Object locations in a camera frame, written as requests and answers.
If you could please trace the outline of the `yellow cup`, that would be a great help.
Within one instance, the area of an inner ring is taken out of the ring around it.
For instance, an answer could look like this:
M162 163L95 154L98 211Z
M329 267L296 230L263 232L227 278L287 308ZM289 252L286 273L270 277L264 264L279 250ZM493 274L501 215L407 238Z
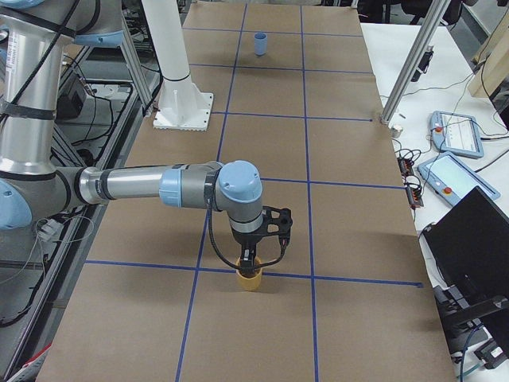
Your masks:
M262 269L257 268L262 262L259 257L255 258L254 273L241 272L240 269L236 271L236 279L239 285L246 291L255 291L259 288L262 281Z

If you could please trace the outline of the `blue cup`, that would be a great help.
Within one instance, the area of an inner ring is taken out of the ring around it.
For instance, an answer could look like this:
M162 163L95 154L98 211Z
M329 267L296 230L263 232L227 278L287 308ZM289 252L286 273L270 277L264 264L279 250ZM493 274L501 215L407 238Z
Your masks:
M268 36L264 32L254 34L254 54L261 57L266 54L268 44Z

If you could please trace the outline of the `small metal cylinder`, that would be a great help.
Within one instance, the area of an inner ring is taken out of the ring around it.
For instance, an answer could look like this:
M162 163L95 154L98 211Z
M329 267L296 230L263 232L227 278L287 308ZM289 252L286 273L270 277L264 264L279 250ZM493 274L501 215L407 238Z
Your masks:
M390 128L390 135L392 138L399 138L403 132L401 125L395 124Z

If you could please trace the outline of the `near teach pendant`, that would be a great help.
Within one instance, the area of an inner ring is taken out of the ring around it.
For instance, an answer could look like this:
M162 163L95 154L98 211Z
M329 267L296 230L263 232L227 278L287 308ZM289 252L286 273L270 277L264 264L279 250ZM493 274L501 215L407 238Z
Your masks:
M497 189L451 152L444 152L419 164L418 172L451 206L456 205L475 187L480 187L492 200L500 198Z

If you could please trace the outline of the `teach pendant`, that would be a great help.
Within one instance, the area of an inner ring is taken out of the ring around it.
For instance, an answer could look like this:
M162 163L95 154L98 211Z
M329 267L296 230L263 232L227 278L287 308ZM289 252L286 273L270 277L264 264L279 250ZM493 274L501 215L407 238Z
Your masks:
M451 152L444 152L419 164L418 172L451 206L456 205L475 187L480 187L492 200L500 198L497 189Z
M434 111L429 119L429 132L440 152L475 159L484 156L479 124L473 116Z

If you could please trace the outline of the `black laptop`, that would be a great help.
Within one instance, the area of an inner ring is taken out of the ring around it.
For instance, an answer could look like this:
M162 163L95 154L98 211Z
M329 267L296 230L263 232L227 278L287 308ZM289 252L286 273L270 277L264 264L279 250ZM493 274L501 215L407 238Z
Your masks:
M424 237L446 284L469 303L508 297L508 216L479 186Z

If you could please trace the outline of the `far teach pendant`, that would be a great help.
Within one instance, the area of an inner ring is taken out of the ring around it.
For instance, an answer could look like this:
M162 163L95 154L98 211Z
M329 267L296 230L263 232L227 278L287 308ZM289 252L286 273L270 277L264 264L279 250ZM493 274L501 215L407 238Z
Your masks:
M429 132L440 152L475 159L484 156L479 124L473 116L434 111L429 119Z

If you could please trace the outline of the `white pedestal column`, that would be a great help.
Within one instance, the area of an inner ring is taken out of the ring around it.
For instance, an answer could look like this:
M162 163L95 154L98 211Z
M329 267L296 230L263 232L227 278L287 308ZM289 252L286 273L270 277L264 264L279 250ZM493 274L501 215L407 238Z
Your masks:
M142 6L163 77L153 126L206 131L214 95L192 80L177 2L149 0Z

